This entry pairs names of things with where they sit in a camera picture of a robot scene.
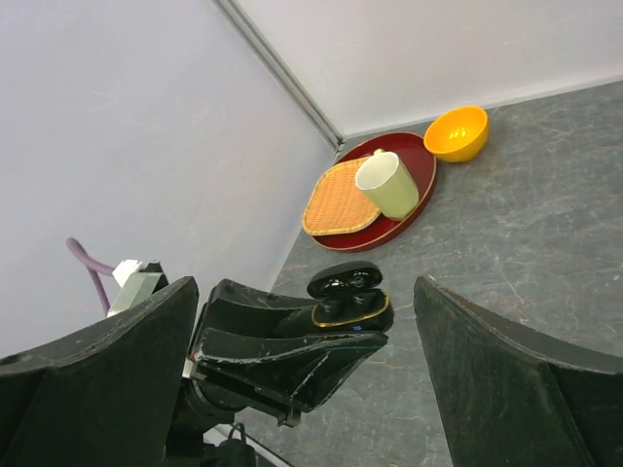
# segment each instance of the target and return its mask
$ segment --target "bowl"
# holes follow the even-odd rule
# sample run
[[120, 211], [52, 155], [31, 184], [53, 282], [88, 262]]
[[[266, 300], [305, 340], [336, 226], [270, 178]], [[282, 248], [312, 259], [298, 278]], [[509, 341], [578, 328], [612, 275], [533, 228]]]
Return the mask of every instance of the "bowl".
[[445, 162], [467, 162], [483, 149], [489, 117], [482, 107], [465, 105], [446, 112], [426, 130], [424, 147]]

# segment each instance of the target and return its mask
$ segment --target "gray marble surface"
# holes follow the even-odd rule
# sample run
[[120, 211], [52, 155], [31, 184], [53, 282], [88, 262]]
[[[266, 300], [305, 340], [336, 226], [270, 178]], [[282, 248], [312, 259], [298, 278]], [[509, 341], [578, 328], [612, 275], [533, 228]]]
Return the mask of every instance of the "gray marble surface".
[[623, 83], [490, 118], [487, 147], [469, 164], [442, 164], [430, 205], [391, 243], [341, 254], [301, 233], [294, 245], [275, 292], [304, 296], [319, 269], [370, 260], [396, 309], [389, 344], [299, 427], [242, 414], [295, 465], [452, 465], [413, 311], [418, 275], [537, 331], [623, 356]]

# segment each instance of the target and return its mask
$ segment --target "red tray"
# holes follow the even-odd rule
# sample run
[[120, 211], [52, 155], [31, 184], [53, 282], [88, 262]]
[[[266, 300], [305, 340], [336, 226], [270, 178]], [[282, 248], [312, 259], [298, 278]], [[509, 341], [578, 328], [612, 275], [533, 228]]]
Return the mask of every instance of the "red tray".
[[357, 146], [337, 163], [371, 156], [377, 149], [396, 153], [403, 161], [420, 190], [420, 203], [403, 221], [392, 221], [384, 215], [365, 229], [339, 235], [318, 235], [312, 238], [331, 250], [354, 253], [381, 246], [403, 233], [430, 201], [437, 178], [437, 160], [424, 148], [423, 139], [413, 133], [390, 133], [373, 138]]

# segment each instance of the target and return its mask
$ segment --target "white cup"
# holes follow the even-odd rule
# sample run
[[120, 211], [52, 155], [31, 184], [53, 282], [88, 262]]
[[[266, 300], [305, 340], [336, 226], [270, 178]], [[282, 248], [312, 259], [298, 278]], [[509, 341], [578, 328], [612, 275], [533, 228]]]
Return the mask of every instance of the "white cup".
[[406, 219], [420, 202], [418, 186], [407, 167], [396, 153], [382, 149], [359, 167], [355, 185], [394, 221]]

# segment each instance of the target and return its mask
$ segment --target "round tray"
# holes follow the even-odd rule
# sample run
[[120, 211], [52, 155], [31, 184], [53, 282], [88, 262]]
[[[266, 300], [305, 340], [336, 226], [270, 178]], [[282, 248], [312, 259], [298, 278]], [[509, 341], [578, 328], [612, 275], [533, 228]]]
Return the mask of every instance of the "round tray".
[[381, 215], [365, 229], [336, 235], [317, 235], [312, 238], [331, 250], [354, 253], [381, 246], [404, 232], [430, 201], [435, 189], [437, 160], [424, 148], [423, 139], [413, 133], [390, 133], [373, 138], [348, 152], [337, 163], [371, 156], [377, 149], [396, 153], [403, 161], [420, 190], [420, 203], [403, 221], [392, 221]]

